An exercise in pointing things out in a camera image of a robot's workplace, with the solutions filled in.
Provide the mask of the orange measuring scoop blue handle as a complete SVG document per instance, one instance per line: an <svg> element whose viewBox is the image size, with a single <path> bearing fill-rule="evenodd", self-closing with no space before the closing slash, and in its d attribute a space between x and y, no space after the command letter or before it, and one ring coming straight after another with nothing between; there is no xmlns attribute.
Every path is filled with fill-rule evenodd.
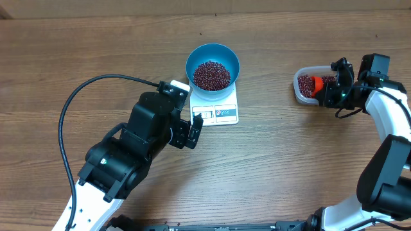
<svg viewBox="0 0 411 231"><path fill-rule="evenodd" d="M311 79L314 82L314 89L313 89L313 92L311 93L311 97L314 98L315 95L323 89L324 82L322 78L318 76L312 76Z"/></svg>

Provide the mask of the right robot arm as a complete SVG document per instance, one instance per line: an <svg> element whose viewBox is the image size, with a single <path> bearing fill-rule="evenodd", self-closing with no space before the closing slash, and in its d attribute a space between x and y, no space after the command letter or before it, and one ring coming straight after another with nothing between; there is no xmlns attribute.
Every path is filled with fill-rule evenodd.
<svg viewBox="0 0 411 231"><path fill-rule="evenodd" d="M346 58L330 64L336 80L313 77L312 97L319 106L372 117L381 145L359 177L356 194L334 206L319 208L295 230L365 230L384 224L396 230L410 219L410 109L403 84L388 76L390 58L364 55L357 76Z"/></svg>

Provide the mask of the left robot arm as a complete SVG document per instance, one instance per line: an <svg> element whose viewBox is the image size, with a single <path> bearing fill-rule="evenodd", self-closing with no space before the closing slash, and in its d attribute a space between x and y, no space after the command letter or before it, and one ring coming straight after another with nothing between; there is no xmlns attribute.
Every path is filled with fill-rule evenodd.
<svg viewBox="0 0 411 231"><path fill-rule="evenodd" d="M188 92L145 92L127 123L116 125L85 156L85 165L54 230L99 230L147 176L153 159L171 145L195 148L203 120L181 119Z"/></svg>

